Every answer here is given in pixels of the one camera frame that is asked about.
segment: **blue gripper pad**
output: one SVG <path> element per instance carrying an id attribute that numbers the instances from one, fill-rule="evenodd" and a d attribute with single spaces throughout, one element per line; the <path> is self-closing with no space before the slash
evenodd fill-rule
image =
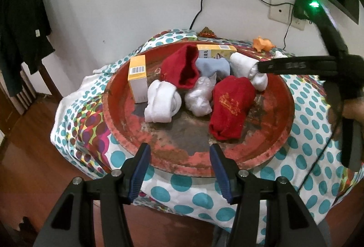
<path id="1" fill-rule="evenodd" d="M 210 161 L 222 196 L 230 205 L 238 203 L 241 197 L 236 176 L 239 171 L 238 165 L 234 160 L 225 157 L 218 144 L 210 146 Z"/>
<path id="2" fill-rule="evenodd" d="M 147 172 L 149 166 L 150 156 L 150 145 L 142 143 L 134 157 L 134 161 L 137 163 L 134 167 L 134 172 L 130 178 L 130 188 L 128 193 L 128 199 L 130 200 L 130 203 L 132 203 L 134 199 L 139 195 L 145 173 Z"/>

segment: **wooden floor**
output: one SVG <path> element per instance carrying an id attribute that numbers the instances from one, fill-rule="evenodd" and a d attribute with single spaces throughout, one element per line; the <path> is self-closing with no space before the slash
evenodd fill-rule
<path id="1" fill-rule="evenodd" d="M 0 151 L 0 220 L 17 228 L 23 216 L 39 230 L 74 176 L 82 176 L 50 143 L 56 104 L 37 100 Z M 349 237 L 364 212 L 364 182 L 327 215 L 333 247 Z M 135 247 L 210 246 L 212 225 L 190 217 L 125 206 Z M 100 209 L 94 207 L 97 246 L 103 246 Z"/>

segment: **barcode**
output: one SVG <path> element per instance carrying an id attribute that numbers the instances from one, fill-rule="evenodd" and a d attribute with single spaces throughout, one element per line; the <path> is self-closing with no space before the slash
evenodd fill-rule
<path id="1" fill-rule="evenodd" d="M 137 66 L 135 68 L 131 68 L 129 70 L 129 74 L 138 74 L 138 73 L 144 73 L 145 72 L 145 66 Z"/>
<path id="2" fill-rule="evenodd" d="M 230 50 L 230 47 L 228 45 L 219 45 L 221 50 Z"/>

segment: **black jacket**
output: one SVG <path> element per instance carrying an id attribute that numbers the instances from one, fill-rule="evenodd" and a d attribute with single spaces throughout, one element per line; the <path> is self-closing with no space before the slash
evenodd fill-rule
<path id="1" fill-rule="evenodd" d="M 22 90 L 21 63 L 33 74 L 54 51 L 50 33 L 42 0 L 0 0 L 0 69 L 10 96 Z"/>

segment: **red tray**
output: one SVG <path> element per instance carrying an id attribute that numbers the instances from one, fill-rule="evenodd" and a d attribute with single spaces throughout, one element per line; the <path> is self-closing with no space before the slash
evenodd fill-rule
<path id="1" fill-rule="evenodd" d="M 159 78 L 158 70 L 163 59 L 180 47 L 181 43 L 172 43 L 143 52 L 148 84 Z M 254 57 L 249 51 L 237 49 Z M 158 169 L 186 176 L 213 177 L 209 158 L 212 143 L 219 143 L 225 156 L 234 159 L 241 169 L 251 169 L 274 156 L 291 131 L 294 101 L 280 76 L 268 74 L 268 86 L 255 99 L 242 137 L 236 141 L 219 142 L 209 135 L 210 117 L 195 117 L 183 105 L 171 123 L 145 123 L 147 104 L 134 103 L 127 82 L 128 70 L 129 62 L 120 67 L 107 84 L 102 98 L 104 118 L 120 145 L 132 155 L 142 142 L 149 143 L 152 166 Z"/>

